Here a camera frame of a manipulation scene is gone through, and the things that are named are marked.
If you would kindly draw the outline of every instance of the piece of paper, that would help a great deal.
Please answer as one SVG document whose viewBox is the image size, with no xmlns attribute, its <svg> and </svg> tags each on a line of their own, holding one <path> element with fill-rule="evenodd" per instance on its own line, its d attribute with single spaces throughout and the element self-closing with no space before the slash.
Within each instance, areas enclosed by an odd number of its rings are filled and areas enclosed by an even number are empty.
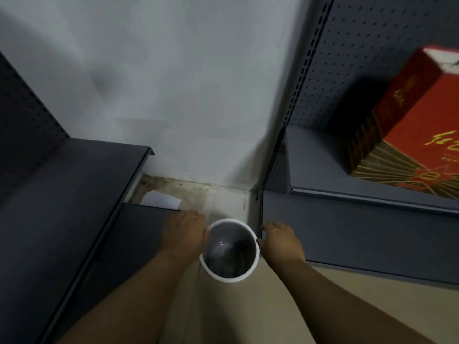
<svg viewBox="0 0 459 344">
<path fill-rule="evenodd" d="M 168 194 L 157 191 L 149 191 L 141 201 L 141 205 L 154 206 L 156 208 L 176 210 L 182 200 Z"/>
</svg>

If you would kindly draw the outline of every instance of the white wall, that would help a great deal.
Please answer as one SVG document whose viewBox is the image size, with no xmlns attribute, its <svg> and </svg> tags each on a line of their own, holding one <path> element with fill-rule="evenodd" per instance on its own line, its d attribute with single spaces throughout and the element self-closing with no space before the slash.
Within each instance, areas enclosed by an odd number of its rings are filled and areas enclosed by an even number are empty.
<svg viewBox="0 0 459 344">
<path fill-rule="evenodd" d="M 153 175 L 257 182 L 309 0 L 0 5 L 0 50 L 71 136 L 149 145 Z"/>
</svg>

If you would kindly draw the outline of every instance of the floor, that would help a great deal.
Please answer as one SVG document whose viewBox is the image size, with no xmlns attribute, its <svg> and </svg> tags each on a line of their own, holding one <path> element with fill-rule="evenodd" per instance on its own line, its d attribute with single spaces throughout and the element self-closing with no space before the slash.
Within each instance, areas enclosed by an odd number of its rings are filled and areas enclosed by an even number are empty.
<svg viewBox="0 0 459 344">
<path fill-rule="evenodd" d="M 215 185 L 143 175 L 130 202 L 150 190 L 182 199 L 181 209 L 197 209 L 207 222 L 231 217 L 258 229 L 255 194 Z M 459 343 L 459 291 L 381 277 L 316 268 L 360 298 L 433 341 Z M 183 275 L 169 308 L 160 344 L 314 343 L 290 294 L 260 259 L 249 278 L 224 284 L 193 263 Z"/>
</svg>

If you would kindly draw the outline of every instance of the red box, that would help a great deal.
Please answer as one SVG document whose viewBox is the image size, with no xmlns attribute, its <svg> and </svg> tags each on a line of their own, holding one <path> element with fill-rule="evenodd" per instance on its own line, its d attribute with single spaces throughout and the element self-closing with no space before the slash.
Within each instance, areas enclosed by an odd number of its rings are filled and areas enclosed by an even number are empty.
<svg viewBox="0 0 459 344">
<path fill-rule="evenodd" d="M 349 145 L 351 176 L 459 198 L 459 51 L 416 51 Z"/>
</svg>

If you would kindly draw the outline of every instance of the cylindrical container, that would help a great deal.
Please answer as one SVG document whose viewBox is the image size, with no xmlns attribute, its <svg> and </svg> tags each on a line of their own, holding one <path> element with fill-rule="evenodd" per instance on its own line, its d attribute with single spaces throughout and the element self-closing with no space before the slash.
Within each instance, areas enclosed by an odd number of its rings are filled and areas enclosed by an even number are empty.
<svg viewBox="0 0 459 344">
<path fill-rule="evenodd" d="M 232 218 L 215 221 L 199 260 L 206 272 L 223 283 L 248 277 L 260 258 L 255 233 L 244 222 Z"/>
</svg>

